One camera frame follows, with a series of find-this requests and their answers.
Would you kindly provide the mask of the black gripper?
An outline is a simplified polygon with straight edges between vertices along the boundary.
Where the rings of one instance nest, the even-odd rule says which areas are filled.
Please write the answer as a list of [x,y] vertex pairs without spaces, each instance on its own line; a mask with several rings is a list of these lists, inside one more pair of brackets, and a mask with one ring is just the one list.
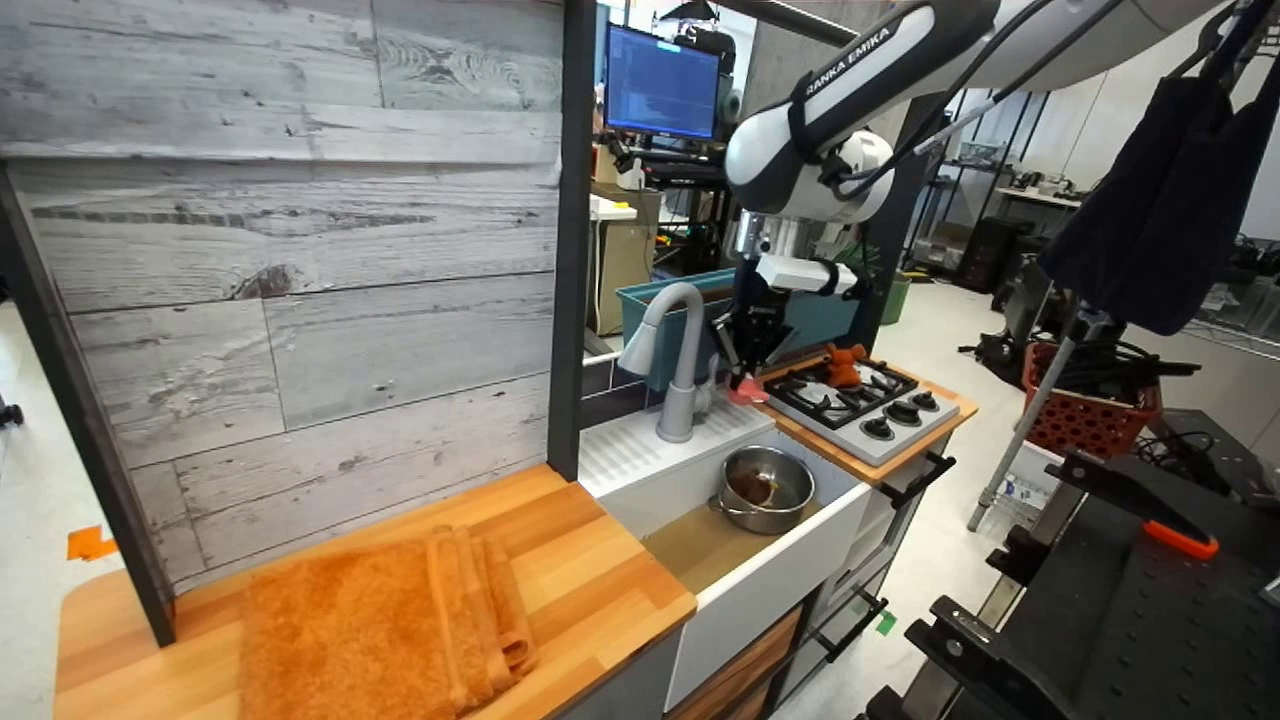
[[731,346],[742,373],[768,364],[768,356],[788,338],[788,293],[772,293],[768,285],[739,287],[731,307]]

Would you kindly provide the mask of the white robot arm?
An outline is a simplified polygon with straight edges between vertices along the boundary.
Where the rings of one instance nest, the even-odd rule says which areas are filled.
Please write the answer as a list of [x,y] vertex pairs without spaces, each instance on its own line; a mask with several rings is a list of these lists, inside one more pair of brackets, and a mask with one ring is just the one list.
[[763,253],[781,219],[864,225],[903,164],[955,118],[962,87],[1021,93],[1098,74],[1225,0],[909,0],[781,99],[742,114],[725,180],[742,211],[737,307],[721,322],[737,373],[761,373],[788,334],[781,296],[856,296],[840,260]]

